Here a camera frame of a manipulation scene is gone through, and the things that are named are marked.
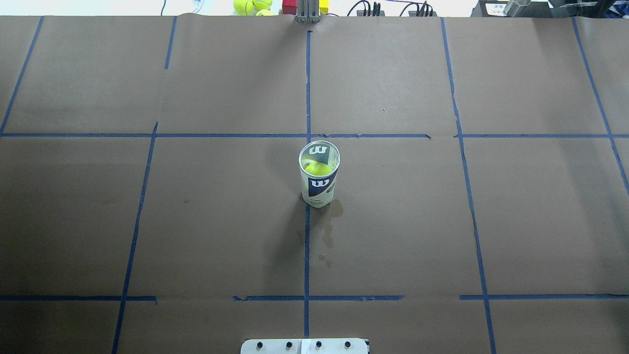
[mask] cylindrical container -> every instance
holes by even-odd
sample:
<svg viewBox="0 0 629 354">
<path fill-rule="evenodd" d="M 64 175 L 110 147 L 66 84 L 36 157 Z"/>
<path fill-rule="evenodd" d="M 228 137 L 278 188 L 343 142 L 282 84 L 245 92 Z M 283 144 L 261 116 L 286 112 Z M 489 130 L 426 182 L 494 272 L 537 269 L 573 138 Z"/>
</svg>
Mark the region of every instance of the cylindrical container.
<svg viewBox="0 0 629 354">
<path fill-rule="evenodd" d="M 315 208 L 328 205 L 334 197 L 341 155 L 331 142 L 317 140 L 299 153 L 301 196 Z"/>
</svg>

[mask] yellow block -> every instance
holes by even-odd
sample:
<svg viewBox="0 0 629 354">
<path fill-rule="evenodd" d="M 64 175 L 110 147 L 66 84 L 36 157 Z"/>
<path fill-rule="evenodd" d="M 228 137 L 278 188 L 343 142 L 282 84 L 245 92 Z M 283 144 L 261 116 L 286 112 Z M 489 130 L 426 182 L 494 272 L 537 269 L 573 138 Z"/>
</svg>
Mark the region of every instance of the yellow block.
<svg viewBox="0 0 629 354">
<path fill-rule="evenodd" d="M 330 0 L 319 0 L 319 10 L 322 14 L 330 12 Z"/>
</svg>

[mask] tennis ball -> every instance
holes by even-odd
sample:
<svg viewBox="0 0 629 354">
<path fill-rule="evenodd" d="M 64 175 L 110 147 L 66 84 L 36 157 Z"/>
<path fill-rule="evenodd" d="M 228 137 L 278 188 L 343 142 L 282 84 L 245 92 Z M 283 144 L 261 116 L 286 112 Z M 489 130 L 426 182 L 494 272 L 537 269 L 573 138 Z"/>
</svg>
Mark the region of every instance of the tennis ball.
<svg viewBox="0 0 629 354">
<path fill-rule="evenodd" d="M 256 16 L 274 16 L 273 13 L 270 10 L 260 10 L 255 15 Z"/>
<path fill-rule="evenodd" d="M 304 170 L 313 176 L 327 176 L 332 173 L 331 167 L 317 161 L 306 162 L 304 164 Z"/>
<path fill-rule="evenodd" d="M 253 5 L 258 10 L 268 10 L 271 8 L 271 4 L 273 0 L 253 0 Z"/>
<path fill-rule="evenodd" d="M 253 0 L 234 0 L 234 10 L 241 16 L 253 13 Z"/>
</svg>

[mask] can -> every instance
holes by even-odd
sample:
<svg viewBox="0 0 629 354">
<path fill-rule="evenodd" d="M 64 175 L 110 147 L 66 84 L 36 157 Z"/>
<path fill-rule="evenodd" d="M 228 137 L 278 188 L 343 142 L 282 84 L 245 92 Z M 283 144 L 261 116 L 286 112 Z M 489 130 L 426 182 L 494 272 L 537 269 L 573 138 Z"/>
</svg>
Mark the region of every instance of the can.
<svg viewBox="0 0 629 354">
<path fill-rule="evenodd" d="M 340 163 L 341 155 L 337 147 L 331 142 L 317 140 L 301 149 L 299 153 L 301 196 L 307 204 L 315 208 L 321 208 L 332 201 Z M 311 164 L 320 167 L 318 172 L 325 172 L 325 174 L 313 174 Z"/>
</svg>

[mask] white sticker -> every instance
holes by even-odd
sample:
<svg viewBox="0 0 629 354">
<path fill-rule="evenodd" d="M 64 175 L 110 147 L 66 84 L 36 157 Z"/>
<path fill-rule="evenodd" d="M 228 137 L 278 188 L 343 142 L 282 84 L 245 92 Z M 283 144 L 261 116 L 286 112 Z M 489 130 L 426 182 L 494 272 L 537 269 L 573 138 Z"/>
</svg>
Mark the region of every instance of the white sticker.
<svg viewBox="0 0 629 354">
<path fill-rule="evenodd" d="M 506 4 L 485 4 L 487 14 L 490 16 L 506 16 L 504 7 Z"/>
</svg>

